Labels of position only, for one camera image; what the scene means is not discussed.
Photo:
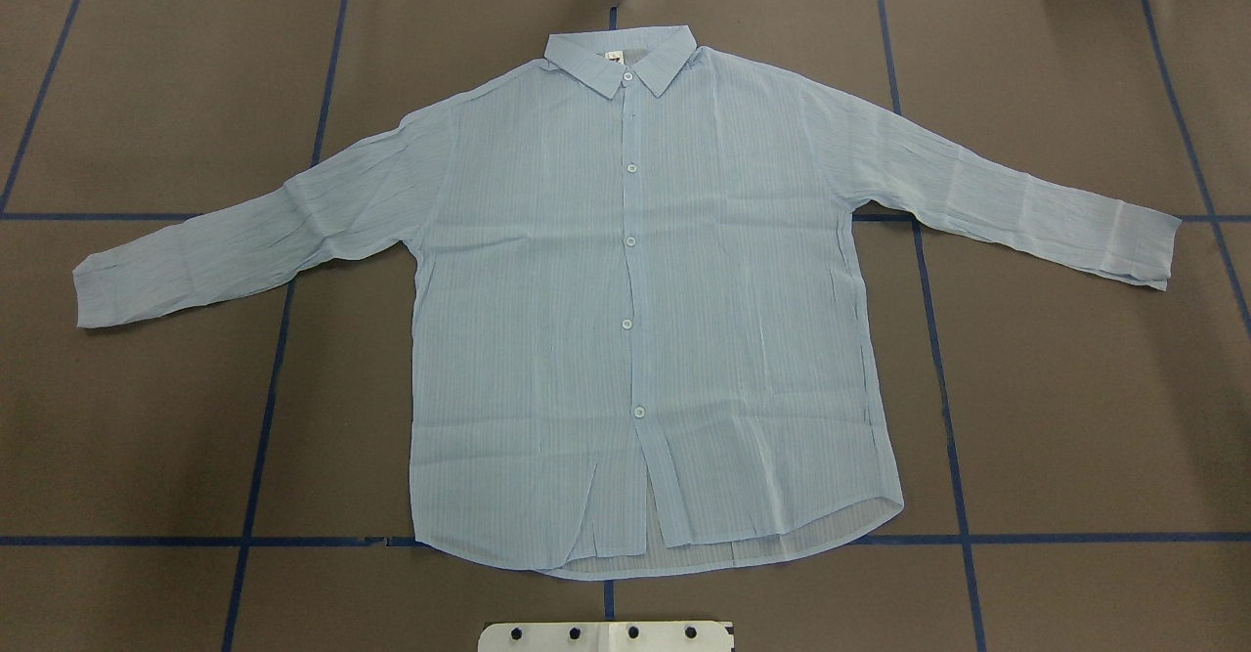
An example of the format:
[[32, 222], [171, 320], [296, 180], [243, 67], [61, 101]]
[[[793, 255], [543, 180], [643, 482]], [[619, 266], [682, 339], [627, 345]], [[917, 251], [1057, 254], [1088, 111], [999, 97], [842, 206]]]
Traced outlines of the light blue button-up shirt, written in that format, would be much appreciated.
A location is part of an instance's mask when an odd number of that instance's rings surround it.
[[417, 541], [580, 581], [773, 564], [904, 509], [853, 237], [869, 201], [1157, 290], [1181, 224], [687, 25], [553, 34], [276, 191], [85, 257], [78, 325], [407, 247]]

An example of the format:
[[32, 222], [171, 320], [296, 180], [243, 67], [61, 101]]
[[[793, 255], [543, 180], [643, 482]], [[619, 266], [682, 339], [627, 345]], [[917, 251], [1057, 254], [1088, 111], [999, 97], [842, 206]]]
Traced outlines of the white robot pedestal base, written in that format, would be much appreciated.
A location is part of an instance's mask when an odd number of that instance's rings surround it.
[[478, 651], [734, 651], [733, 624], [719, 621], [530, 622], [488, 624]]

